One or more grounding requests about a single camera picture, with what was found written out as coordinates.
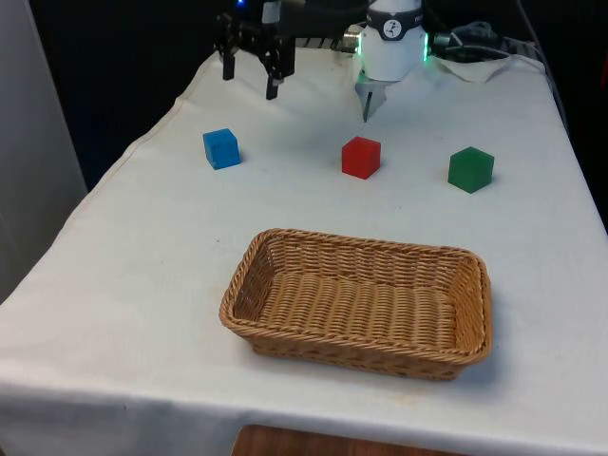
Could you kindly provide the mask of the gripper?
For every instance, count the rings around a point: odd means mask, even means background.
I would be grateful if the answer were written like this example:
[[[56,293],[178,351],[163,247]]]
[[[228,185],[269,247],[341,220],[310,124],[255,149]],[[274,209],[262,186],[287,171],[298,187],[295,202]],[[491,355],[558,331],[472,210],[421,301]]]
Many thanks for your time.
[[[295,73],[295,38],[281,25],[285,1],[237,0],[235,21],[228,13],[218,16],[218,36],[215,50],[222,62],[222,79],[235,77],[235,55],[239,47],[239,24],[243,30],[262,39],[259,61],[267,72],[266,99],[277,97],[278,87]]]

